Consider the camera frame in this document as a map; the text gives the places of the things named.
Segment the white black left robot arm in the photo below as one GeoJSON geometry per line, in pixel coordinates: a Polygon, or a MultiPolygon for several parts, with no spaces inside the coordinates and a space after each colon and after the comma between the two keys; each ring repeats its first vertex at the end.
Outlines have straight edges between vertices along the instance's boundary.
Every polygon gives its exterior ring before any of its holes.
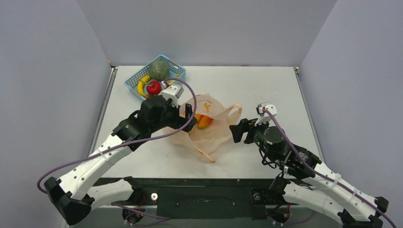
{"type": "Polygon", "coordinates": [[[69,163],[76,165],[73,170],[59,178],[46,175],[42,191],[68,225],[81,222],[100,206],[116,201],[136,204],[141,200],[142,191],[132,177],[100,186],[94,184],[145,142],[168,136],[152,137],[153,133],[165,127],[173,129],[171,135],[190,131],[196,124],[196,106],[185,104],[184,111],[181,111],[177,101],[175,96],[150,96],[141,103],[139,110],[122,120],[88,158],[69,163]]]}

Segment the orange translucent plastic bag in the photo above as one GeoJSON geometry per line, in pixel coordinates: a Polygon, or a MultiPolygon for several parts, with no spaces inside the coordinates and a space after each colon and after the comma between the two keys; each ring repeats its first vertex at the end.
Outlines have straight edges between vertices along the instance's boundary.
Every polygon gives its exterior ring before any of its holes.
{"type": "Polygon", "coordinates": [[[215,163],[211,153],[232,138],[229,126],[235,125],[241,114],[240,104],[224,107],[210,94],[196,95],[197,123],[190,132],[180,131],[169,136],[168,141],[199,153],[206,162],[215,163]]]}

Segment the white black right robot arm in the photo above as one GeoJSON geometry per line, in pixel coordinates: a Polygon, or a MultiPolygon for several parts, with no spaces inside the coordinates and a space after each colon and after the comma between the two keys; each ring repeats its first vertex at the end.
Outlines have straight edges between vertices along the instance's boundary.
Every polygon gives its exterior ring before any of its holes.
{"type": "Polygon", "coordinates": [[[268,190],[272,202],[294,203],[324,214],[345,228],[381,228],[388,200],[358,190],[311,151],[293,144],[278,124],[242,119],[229,127],[234,142],[247,137],[254,143],[265,163],[276,164],[283,174],[313,186],[304,188],[284,177],[276,177],[268,190]]]}

